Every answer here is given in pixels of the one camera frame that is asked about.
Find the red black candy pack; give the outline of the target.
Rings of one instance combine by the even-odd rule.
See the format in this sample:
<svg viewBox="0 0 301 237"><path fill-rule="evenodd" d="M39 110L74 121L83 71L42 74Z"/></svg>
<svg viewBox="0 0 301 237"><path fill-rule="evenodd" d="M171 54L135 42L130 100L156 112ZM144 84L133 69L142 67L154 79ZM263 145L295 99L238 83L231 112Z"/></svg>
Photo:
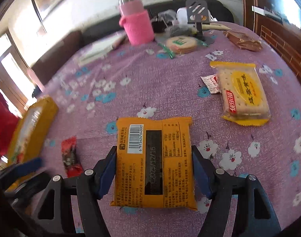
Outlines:
<svg viewBox="0 0 301 237"><path fill-rule="evenodd" d="M68 178L77 177L83 173L83 167L78 159L76 147L76 136L63 140L61 144L63 165Z"/></svg>

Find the orange biscuit pack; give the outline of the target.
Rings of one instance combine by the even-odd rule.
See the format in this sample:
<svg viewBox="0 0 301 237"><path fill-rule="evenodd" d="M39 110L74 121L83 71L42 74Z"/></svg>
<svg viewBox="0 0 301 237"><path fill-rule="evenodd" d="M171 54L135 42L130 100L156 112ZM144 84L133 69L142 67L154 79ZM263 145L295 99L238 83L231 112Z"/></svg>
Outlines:
<svg viewBox="0 0 301 237"><path fill-rule="evenodd" d="M120 118L113 207L197 209L190 117Z"/></svg>

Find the yellow cardboard tray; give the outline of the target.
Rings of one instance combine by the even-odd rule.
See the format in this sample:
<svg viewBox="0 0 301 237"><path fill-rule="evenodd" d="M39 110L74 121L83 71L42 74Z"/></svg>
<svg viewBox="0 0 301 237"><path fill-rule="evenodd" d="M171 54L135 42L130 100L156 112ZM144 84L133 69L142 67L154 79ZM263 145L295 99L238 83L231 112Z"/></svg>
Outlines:
<svg viewBox="0 0 301 237"><path fill-rule="evenodd" d="M45 96L32 104L19 120L7 152L7 167L38 158L58 112L54 100Z"/></svg>

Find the yellow soda cracker pack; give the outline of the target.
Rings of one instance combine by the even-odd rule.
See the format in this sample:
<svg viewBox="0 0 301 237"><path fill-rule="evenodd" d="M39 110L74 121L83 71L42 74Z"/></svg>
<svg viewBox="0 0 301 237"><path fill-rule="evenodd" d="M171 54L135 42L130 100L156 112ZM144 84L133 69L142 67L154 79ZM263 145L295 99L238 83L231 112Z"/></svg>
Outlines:
<svg viewBox="0 0 301 237"><path fill-rule="evenodd" d="M263 126L270 109L256 65L237 62L210 62L216 70L218 88L222 94L222 118L241 126Z"/></svg>

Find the small white red sachet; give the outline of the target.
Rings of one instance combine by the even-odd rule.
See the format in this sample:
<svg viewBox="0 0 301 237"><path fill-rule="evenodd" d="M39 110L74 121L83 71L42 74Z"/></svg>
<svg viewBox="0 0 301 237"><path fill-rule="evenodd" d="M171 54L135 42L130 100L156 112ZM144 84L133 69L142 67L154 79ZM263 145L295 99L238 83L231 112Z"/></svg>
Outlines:
<svg viewBox="0 0 301 237"><path fill-rule="evenodd" d="M220 92L215 74L209 76L202 76L201 80L207 86L211 94L217 94Z"/></svg>

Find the stack of white papers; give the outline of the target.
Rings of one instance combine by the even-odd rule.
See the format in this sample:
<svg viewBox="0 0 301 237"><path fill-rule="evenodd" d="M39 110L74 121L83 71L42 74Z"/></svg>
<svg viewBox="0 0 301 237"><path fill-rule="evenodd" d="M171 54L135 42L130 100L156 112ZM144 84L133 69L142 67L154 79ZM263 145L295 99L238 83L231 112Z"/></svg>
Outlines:
<svg viewBox="0 0 301 237"><path fill-rule="evenodd" d="M118 31L88 45L78 58L79 67L85 66L97 59L106 58L107 54L112 50L117 49L126 37L125 31Z"/></svg>

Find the brown snack wrapper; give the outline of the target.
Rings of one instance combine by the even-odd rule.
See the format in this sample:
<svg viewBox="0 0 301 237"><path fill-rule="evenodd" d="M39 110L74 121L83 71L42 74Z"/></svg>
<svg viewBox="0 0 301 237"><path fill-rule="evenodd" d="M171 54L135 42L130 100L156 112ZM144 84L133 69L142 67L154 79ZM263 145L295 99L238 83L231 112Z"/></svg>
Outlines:
<svg viewBox="0 0 301 237"><path fill-rule="evenodd" d="M263 49L261 43L247 34L236 31L224 31L223 34L239 49L259 52Z"/></svg>

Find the round green-label cake pack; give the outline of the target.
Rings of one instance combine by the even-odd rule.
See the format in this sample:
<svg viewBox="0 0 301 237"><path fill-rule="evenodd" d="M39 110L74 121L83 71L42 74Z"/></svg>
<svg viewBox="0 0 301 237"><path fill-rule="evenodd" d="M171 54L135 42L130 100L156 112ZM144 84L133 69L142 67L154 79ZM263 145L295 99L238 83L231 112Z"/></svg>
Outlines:
<svg viewBox="0 0 301 237"><path fill-rule="evenodd" d="M204 41L191 36L174 36L167 38L163 35L157 35L155 36L155 41L171 59L177 55L191 53L199 46L209 47Z"/></svg>

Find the pink sleeved bottle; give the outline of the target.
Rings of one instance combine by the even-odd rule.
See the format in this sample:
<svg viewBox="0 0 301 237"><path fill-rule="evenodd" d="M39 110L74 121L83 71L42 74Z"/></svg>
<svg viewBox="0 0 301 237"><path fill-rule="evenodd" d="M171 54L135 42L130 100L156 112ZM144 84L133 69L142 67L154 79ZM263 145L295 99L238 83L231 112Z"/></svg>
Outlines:
<svg viewBox="0 0 301 237"><path fill-rule="evenodd" d="M148 11L141 0L118 0L120 11L120 27L124 28L133 46L153 41L155 35Z"/></svg>

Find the wooden tv cabinet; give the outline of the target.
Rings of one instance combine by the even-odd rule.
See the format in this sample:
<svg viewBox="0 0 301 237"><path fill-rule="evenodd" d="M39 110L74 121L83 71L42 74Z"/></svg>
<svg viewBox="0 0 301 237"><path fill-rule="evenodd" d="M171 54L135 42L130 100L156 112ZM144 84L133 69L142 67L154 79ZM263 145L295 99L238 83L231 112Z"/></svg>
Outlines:
<svg viewBox="0 0 301 237"><path fill-rule="evenodd" d="M301 84L301 31L272 16L254 12L264 0L243 0L244 26L265 40L287 63Z"/></svg>

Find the black sofa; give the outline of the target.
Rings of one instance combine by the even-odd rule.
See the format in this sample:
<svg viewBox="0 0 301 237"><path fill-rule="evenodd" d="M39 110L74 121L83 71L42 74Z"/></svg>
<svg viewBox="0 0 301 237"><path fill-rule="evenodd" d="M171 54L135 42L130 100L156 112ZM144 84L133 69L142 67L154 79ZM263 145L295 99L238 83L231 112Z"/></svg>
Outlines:
<svg viewBox="0 0 301 237"><path fill-rule="evenodd" d="M155 3L146 5L145 9L148 11L150 19L156 17L160 12L172 9L177 11L181 7L186 6L187 0L170 0L167 2ZM227 9L218 0L205 0L207 2L208 10L212 16L215 16L218 21L234 23L234 17L232 12ZM105 38L106 36L113 34L117 31L123 30L119 26L120 14L113 17L107 18L100 22L94 23L87 27L83 33L83 47L91 44L99 39Z"/></svg>

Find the black phone stand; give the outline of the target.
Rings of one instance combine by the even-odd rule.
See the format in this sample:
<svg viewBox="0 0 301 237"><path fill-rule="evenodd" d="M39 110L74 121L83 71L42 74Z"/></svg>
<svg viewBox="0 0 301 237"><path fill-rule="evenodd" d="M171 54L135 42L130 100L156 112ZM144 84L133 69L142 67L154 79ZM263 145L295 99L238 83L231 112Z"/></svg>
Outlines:
<svg viewBox="0 0 301 237"><path fill-rule="evenodd" d="M209 25L208 6L205 0L186 0L187 22L194 24L197 30L196 38L206 45L214 43L214 39L203 34L202 25Z"/></svg>

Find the white cup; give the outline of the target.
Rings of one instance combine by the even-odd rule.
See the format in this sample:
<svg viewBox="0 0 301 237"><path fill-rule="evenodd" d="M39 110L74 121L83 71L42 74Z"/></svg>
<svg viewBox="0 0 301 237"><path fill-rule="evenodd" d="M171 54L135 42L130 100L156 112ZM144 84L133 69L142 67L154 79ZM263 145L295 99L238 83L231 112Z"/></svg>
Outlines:
<svg viewBox="0 0 301 237"><path fill-rule="evenodd" d="M182 7L176 13L179 25L188 25L187 7Z"/></svg>

